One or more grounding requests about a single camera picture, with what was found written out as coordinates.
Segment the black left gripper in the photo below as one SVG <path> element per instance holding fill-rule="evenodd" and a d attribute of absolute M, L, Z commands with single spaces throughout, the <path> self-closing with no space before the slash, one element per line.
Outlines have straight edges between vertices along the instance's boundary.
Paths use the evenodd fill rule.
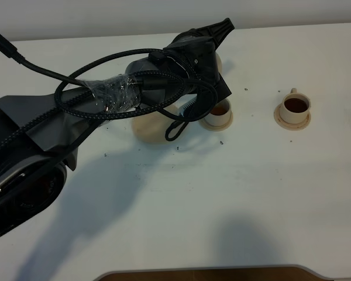
<path fill-rule="evenodd" d="M 221 22 L 180 33 L 164 50 L 186 59 L 195 75 L 212 86 L 219 82 L 216 49 L 235 29 L 229 18 Z"/>

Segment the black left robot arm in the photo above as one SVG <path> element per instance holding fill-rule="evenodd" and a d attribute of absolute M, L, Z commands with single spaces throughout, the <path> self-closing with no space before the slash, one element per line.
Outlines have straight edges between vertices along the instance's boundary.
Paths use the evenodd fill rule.
<path fill-rule="evenodd" d="M 158 113 L 167 141 L 230 96 L 216 50 L 234 30 L 230 19 L 190 29 L 163 49 L 115 53 L 69 76 L 41 68 L 0 34 L 0 52 L 59 80 L 50 95 L 0 98 L 0 237 L 45 210 L 61 193 L 78 148 L 99 126 Z"/>

